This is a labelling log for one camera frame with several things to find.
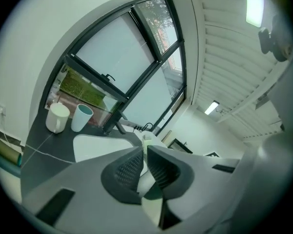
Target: wall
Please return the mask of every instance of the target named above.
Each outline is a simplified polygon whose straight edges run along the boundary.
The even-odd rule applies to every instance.
[[[0,32],[0,102],[6,106],[9,135],[25,143],[44,86],[61,54],[88,25],[129,1],[22,0],[18,4]],[[187,18],[187,11],[190,16],[193,13],[189,2],[176,0],[181,20]],[[195,31],[189,30],[186,21],[182,27],[187,44],[195,44],[191,41]],[[187,58],[196,53],[190,46]]]
[[[241,158],[248,147],[204,113],[190,106],[171,128],[166,139],[169,145],[175,138],[187,142],[187,147],[197,155],[211,152],[223,158]]]

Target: ceiling panel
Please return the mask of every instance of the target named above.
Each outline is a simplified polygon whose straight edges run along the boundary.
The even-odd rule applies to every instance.
[[[205,111],[216,100],[219,124],[244,142],[256,145],[280,130],[281,121],[271,105],[255,109],[262,96],[285,70],[272,53],[260,49],[259,28],[246,23],[246,0],[198,0],[204,22],[197,22],[205,52],[199,56],[198,110]],[[271,22],[275,8],[265,0],[263,22]]]

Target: fluorescent light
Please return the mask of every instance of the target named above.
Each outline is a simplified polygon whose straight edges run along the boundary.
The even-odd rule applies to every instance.
[[[246,22],[260,27],[263,20],[264,0],[247,0]]]
[[[219,103],[217,101],[213,101],[213,103],[209,106],[208,109],[206,109],[205,114],[209,115],[212,111],[216,109],[216,107],[219,106]]]

